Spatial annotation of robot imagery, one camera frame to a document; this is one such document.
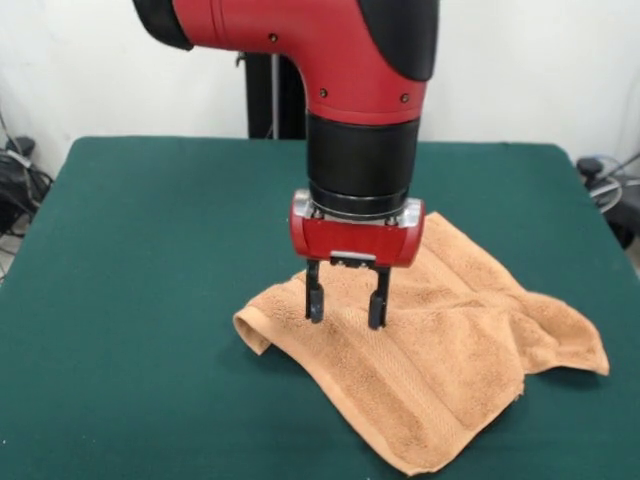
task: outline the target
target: green felt surface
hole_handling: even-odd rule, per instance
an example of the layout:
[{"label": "green felt surface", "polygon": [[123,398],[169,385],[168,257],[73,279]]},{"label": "green felt surface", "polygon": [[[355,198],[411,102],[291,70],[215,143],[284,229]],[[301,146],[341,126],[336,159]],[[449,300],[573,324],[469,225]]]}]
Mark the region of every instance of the green felt surface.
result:
[{"label": "green felt surface", "polygon": [[[0,287],[0,479],[401,479],[231,317],[303,268],[303,144],[82,139]],[[552,146],[420,145],[413,194],[589,316],[608,378],[528,377],[442,479],[640,470],[640,286]]]}]

